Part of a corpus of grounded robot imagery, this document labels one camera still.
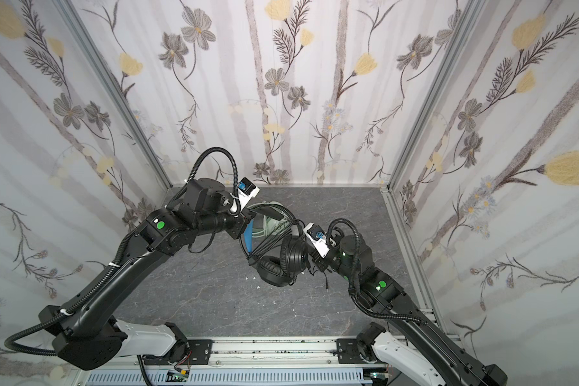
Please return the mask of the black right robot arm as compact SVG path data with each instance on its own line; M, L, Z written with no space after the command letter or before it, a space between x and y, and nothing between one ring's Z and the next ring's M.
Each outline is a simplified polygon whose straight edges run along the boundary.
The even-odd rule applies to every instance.
M505 385L506 373L486 365L450 339L412 301L403 287L377 268L372 250L362 237L336 236L326 242L321 229L307 232L315 247L313 261L350 278L352 263L359 262L355 304L374 320L395 326L405 336L402 343L373 322L357 337L360 355L368 362L386 363L419 385Z

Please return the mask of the black and blue headphones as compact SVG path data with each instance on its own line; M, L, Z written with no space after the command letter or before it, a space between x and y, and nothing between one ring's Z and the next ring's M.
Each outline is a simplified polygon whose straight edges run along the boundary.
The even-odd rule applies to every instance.
M246 228L239 237L249 266L256 269L260 278L271 286L292 286L297 276L309 265L304 223L281 204L254 204L248 208L247 213L249 226L256 216L268 217L277 222L257 244L253 244L251 228Z

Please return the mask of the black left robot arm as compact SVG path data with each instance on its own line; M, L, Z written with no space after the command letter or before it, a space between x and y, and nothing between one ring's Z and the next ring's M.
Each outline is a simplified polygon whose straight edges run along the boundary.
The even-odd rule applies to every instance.
M46 307L40 321L47 327L53 351L82 370L93 370L115 357L141 355L167 363L190 352L188 339L174 323L141 325L114 317L114 311L160 265L200 236L226 232L238 239L253 218L247 208L259 188L247 178L227 191L213 179L193 179L184 192L151 212L119 245L117 259L63 307Z

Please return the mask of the mint green over-ear headphones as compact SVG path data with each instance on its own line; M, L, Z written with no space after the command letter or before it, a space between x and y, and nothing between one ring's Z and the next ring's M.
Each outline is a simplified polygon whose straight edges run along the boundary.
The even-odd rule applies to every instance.
M246 230L246 235L252 238L278 235L293 225L291 216L287 214L289 209L278 201L253 204L248 209L256 213Z

